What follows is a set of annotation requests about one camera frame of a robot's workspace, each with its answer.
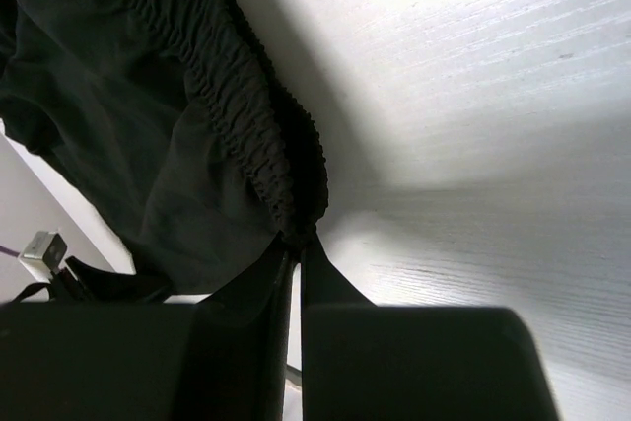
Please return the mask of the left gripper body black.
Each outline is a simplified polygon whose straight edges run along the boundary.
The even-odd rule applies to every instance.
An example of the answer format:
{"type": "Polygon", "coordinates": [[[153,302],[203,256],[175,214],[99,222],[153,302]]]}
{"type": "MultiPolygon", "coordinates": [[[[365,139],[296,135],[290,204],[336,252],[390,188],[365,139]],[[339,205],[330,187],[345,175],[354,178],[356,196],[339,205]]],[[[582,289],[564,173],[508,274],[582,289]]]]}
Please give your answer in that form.
{"type": "Polygon", "coordinates": [[[11,303],[21,303],[40,291],[58,303],[162,303],[171,296],[171,282],[161,275],[107,272],[71,256],[44,282],[26,286],[11,303]]]}

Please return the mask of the black shorts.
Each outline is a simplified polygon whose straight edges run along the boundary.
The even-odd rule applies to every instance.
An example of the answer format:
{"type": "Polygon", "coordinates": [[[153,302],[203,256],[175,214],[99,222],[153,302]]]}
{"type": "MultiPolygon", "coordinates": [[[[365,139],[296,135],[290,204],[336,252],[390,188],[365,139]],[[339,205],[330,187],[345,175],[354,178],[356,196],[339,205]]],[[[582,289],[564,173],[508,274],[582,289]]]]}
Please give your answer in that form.
{"type": "Polygon", "coordinates": [[[327,207],[314,122],[235,0],[1,0],[1,118],[182,293],[304,246],[327,207]]]}

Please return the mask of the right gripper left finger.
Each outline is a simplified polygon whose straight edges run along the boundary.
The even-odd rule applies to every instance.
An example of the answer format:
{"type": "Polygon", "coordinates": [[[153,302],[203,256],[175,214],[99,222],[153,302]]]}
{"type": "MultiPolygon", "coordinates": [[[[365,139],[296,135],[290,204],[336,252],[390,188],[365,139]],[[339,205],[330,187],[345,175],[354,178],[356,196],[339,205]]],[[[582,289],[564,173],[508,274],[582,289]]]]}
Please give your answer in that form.
{"type": "Polygon", "coordinates": [[[196,308],[217,327],[248,330],[259,323],[284,327],[291,306],[292,273],[290,251],[277,237],[255,263],[196,308]]]}

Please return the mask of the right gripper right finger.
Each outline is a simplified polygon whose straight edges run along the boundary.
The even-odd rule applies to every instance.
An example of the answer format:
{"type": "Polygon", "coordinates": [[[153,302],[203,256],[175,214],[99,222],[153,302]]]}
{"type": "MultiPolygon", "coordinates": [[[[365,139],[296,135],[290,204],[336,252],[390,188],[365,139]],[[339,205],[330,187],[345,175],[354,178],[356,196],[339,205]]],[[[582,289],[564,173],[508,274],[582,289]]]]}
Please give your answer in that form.
{"type": "Polygon", "coordinates": [[[375,305],[330,262],[318,236],[302,250],[300,266],[303,308],[316,305],[375,305]]]}

